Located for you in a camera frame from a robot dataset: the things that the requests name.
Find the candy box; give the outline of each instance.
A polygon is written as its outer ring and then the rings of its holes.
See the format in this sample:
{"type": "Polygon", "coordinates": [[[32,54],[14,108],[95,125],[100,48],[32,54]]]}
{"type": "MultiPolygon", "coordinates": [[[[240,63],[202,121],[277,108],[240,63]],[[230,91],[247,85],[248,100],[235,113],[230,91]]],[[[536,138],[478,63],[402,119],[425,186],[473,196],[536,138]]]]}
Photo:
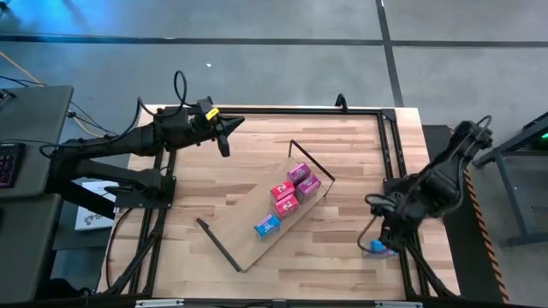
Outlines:
{"type": "Polygon", "coordinates": [[[362,253],[364,258],[385,259],[397,255],[397,252],[386,248],[380,240],[372,240],[369,244],[369,252],[364,251],[362,253]]]}
{"type": "Polygon", "coordinates": [[[268,214],[268,216],[254,228],[255,231],[257,231],[257,234],[259,234],[259,237],[262,239],[280,229],[280,220],[277,219],[276,216],[268,214]]]}
{"type": "Polygon", "coordinates": [[[274,209],[280,217],[287,216],[292,211],[297,210],[298,207],[299,201],[297,201],[297,198],[295,198],[295,196],[292,194],[281,199],[274,205],[274,209]]]}
{"type": "Polygon", "coordinates": [[[310,199],[319,189],[322,181],[315,174],[308,176],[301,184],[297,185],[297,199],[303,203],[310,199]]]}
{"type": "Polygon", "coordinates": [[[273,204],[280,201],[281,199],[293,194],[295,192],[295,187],[291,184],[290,181],[284,181],[282,184],[271,189],[271,200],[273,204]]]}
{"type": "Polygon", "coordinates": [[[293,185],[299,185],[304,181],[312,171],[305,163],[299,163],[297,167],[293,168],[288,172],[288,180],[293,183],[293,185]]]}

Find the wooden tabletop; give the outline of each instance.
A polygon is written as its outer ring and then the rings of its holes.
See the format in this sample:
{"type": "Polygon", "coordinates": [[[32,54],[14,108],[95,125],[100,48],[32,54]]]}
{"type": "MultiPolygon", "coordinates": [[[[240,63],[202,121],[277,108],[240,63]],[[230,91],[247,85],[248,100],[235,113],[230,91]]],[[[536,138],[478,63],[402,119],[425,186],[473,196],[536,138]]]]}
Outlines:
{"type": "MultiPolygon", "coordinates": [[[[429,162],[419,112],[396,109],[396,115],[407,170],[417,172],[429,162]]],[[[372,218],[364,195],[381,193],[385,177],[376,118],[371,115],[245,117],[245,122],[229,136],[230,157],[222,158],[217,144],[209,142],[177,152],[176,195],[164,228],[154,296],[404,299],[398,258],[363,258],[355,244],[359,232],[372,218]],[[312,207],[256,264],[246,273],[238,273],[195,220],[200,217],[213,222],[230,210],[230,206],[284,162],[291,139],[309,151],[337,181],[327,197],[312,207]]],[[[142,113],[140,125],[151,120],[147,113],[142,113]]],[[[153,158],[131,156],[128,167],[147,169],[152,163],[153,158]]],[[[118,230],[109,260],[113,281],[135,253],[142,216],[143,210],[134,210],[118,230]]],[[[377,220],[364,241],[377,239],[379,230],[377,220]]],[[[459,293],[442,222],[425,220],[419,235],[426,261],[449,290],[459,293]]],[[[144,265],[141,287],[148,259],[144,265]]],[[[410,268],[418,289],[413,261],[410,268]]],[[[105,289],[102,277],[99,290],[105,289]]]]}

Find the desk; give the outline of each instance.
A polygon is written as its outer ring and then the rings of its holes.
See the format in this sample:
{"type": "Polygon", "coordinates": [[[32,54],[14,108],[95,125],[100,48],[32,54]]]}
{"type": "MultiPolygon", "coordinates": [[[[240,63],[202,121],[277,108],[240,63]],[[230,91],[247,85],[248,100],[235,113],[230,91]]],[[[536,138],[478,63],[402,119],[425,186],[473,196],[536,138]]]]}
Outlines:
{"type": "MultiPolygon", "coordinates": [[[[396,115],[408,172],[417,172],[429,162],[418,110],[396,109],[396,115]]],[[[364,259],[355,244],[359,232],[372,218],[364,195],[381,192],[385,177],[376,118],[273,114],[245,117],[246,121],[229,136],[230,157],[221,158],[216,143],[178,151],[175,201],[166,219],[153,296],[404,299],[398,259],[364,259]],[[326,199],[247,273],[238,273],[195,219],[211,222],[229,210],[283,162],[291,139],[309,151],[337,181],[326,199]]],[[[151,120],[143,113],[140,125],[151,120]]],[[[129,160],[131,169],[151,168],[152,164],[150,157],[131,156],[129,160]]],[[[119,228],[109,260],[113,280],[135,253],[142,215],[142,210],[134,210],[119,228]]],[[[379,230],[377,221],[364,240],[378,238],[379,230]]],[[[420,241],[426,260],[448,288],[458,293],[443,224],[439,220],[424,221],[420,241]]],[[[144,264],[141,287],[148,262],[144,264]]],[[[410,267],[418,288],[414,262],[410,267]]],[[[99,290],[104,289],[103,275],[99,290]]]]}
{"type": "MultiPolygon", "coordinates": [[[[59,141],[69,108],[71,86],[9,89],[17,99],[0,109],[0,139],[59,141]]],[[[24,191],[47,178],[50,162],[28,145],[16,187],[24,191]]],[[[51,246],[61,210],[57,195],[0,199],[0,302],[33,300],[39,284],[50,278],[51,246]]]]}

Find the blue box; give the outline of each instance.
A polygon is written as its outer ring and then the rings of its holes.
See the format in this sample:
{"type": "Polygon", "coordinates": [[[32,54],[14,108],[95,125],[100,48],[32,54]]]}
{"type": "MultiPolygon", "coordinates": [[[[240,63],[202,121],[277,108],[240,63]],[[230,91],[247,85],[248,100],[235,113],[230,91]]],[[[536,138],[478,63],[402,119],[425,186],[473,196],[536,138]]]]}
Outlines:
{"type": "Polygon", "coordinates": [[[280,220],[276,216],[269,214],[262,222],[255,226],[255,231],[259,234],[259,237],[264,237],[275,233],[280,229],[280,220]]]}

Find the white paper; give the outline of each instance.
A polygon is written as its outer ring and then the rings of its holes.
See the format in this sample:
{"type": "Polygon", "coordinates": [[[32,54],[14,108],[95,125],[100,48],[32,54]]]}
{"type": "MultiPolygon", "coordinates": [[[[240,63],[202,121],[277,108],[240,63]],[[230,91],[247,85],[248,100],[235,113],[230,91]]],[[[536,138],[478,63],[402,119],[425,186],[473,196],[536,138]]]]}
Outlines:
{"type": "MultiPolygon", "coordinates": [[[[116,201],[116,196],[108,193],[104,190],[105,187],[117,187],[118,183],[113,181],[91,181],[82,183],[82,187],[92,193],[96,193],[99,196],[103,196],[108,200],[116,201]]],[[[98,228],[110,228],[112,227],[112,219],[103,217],[99,214],[95,214],[90,210],[87,210],[81,206],[78,207],[78,214],[76,215],[76,224],[74,230],[85,231],[94,230],[98,228]]]]}

